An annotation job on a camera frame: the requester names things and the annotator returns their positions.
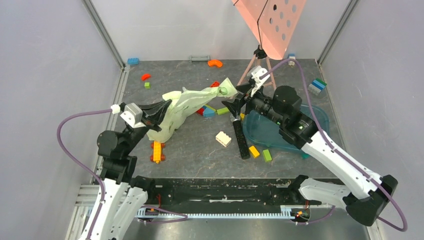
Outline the green avocado plastic bag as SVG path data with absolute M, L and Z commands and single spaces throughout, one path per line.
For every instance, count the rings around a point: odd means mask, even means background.
M 159 125 L 161 131 L 149 130 L 147 132 L 149 140 L 165 143 L 172 137 L 174 131 L 180 128 L 188 116 L 194 114 L 214 98 L 230 98 L 236 93 L 235 86 L 229 78 L 226 78 L 219 86 L 206 87 L 202 90 L 188 90 L 183 87 L 182 91 L 171 91 L 163 94 L 162 99 L 171 100 L 171 104 Z

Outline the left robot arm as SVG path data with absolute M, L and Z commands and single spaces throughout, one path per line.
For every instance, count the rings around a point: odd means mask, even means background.
M 81 240 L 122 239 L 139 208 L 156 200 L 155 181 L 133 177 L 137 157 L 130 153 L 148 131 L 161 131 L 171 103 L 170 99 L 147 105 L 123 102 L 109 108 L 125 121 L 125 128 L 105 130 L 97 137 L 97 154 L 103 158 L 99 193 Z

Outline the long green block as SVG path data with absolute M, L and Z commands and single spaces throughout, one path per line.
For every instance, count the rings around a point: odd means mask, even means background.
M 229 113 L 230 110 L 227 107 L 219 108 L 216 110 L 217 115 L 223 115 Z

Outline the orange yellow toy car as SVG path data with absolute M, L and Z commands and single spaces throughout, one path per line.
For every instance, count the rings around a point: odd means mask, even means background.
M 153 141 L 150 147 L 152 148 L 152 155 L 150 156 L 151 162 L 160 164 L 161 162 L 165 161 L 166 157 L 163 154 L 163 148 L 166 147 L 165 143 Z

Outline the blue lego block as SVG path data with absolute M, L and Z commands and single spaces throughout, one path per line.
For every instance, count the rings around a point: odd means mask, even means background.
M 213 109 L 209 108 L 209 107 L 205 107 L 203 109 L 203 113 L 202 113 L 203 117 L 205 117 L 205 118 L 211 118 L 215 114 L 216 114 L 216 112 Z

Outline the black microphone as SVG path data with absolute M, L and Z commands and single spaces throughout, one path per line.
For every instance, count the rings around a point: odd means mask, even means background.
M 240 157 L 242 160 L 246 160 L 250 158 L 250 152 L 247 144 L 247 140 L 245 138 L 244 132 L 243 132 L 243 126 L 241 122 L 240 117 L 234 117 L 233 115 L 230 115 L 230 120 L 233 125 L 235 138 L 237 141 Z

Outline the cream lego brick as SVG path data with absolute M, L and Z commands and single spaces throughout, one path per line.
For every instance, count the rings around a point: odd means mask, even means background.
M 230 136 L 228 136 L 226 133 L 224 133 L 223 131 L 220 131 L 215 136 L 215 140 L 226 148 L 231 143 L 232 138 Z

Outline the pink tripod stand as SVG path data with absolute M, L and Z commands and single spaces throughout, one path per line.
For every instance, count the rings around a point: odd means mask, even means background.
M 260 65 L 262 59 L 265 59 L 267 68 Z M 272 86 L 273 89 L 276 90 L 277 85 L 273 73 L 270 73 L 264 79 L 260 79 L 260 77 L 264 76 L 270 69 L 270 59 L 266 52 L 262 49 L 261 45 L 258 45 L 257 49 L 253 52 L 252 59 L 236 86 L 241 86 L 243 82 L 248 83 L 252 86 L 251 96 L 258 92 L 261 87 Z

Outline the yellow wooden block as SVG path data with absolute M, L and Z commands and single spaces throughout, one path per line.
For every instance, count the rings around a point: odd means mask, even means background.
M 248 149 L 251 155 L 253 156 L 253 158 L 256 159 L 260 156 L 260 152 L 257 150 L 257 148 L 254 145 L 250 146 Z

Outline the blue lego brick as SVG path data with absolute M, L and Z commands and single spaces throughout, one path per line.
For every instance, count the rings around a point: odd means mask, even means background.
M 139 62 L 140 62 L 140 60 L 137 57 L 127 59 L 127 64 L 130 65 L 130 66 L 138 65 Z

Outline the green wooden block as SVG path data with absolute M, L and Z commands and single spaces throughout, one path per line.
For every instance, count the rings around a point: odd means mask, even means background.
M 269 149 L 264 149 L 262 151 L 262 156 L 263 156 L 263 159 L 266 163 L 269 163 L 273 160 Z

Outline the grey blue green brick stack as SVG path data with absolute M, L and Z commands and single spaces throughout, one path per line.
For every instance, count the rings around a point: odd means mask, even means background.
M 323 80 L 316 78 L 309 84 L 307 89 L 313 95 L 318 96 L 326 86 L 327 84 Z

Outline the pink perforated panel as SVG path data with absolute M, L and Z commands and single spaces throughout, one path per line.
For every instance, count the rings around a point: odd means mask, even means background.
M 233 0 L 233 6 L 273 60 L 285 58 L 305 0 Z

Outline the teal small block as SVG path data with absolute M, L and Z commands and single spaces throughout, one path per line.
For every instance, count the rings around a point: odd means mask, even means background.
M 302 153 L 302 154 L 301 154 L 301 158 L 302 158 L 303 160 L 308 159 L 309 157 L 310 157 L 310 155 L 309 155 L 309 154 L 307 154 L 307 153 Z

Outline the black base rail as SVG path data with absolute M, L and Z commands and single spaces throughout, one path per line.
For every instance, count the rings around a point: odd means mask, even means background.
M 277 213 L 305 207 L 293 178 L 157 178 L 147 205 L 185 214 Z

